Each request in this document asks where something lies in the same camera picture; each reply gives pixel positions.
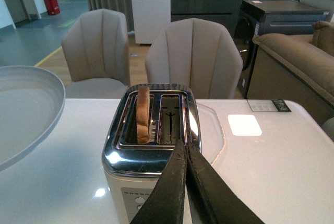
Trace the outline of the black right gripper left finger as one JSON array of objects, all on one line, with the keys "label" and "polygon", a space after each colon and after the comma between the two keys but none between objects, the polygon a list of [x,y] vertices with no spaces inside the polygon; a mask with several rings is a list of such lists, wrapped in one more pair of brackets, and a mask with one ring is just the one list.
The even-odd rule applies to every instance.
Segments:
[{"label": "black right gripper left finger", "polygon": [[178,140],[152,193],[131,223],[183,223],[186,148]]}]

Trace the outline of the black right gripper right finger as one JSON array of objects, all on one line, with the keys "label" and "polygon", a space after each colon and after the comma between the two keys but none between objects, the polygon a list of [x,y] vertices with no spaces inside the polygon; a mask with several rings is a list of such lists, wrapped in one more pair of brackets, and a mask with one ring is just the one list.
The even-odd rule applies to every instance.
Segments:
[{"label": "black right gripper right finger", "polygon": [[186,150],[186,187],[193,223],[263,223],[192,143],[187,143]]}]

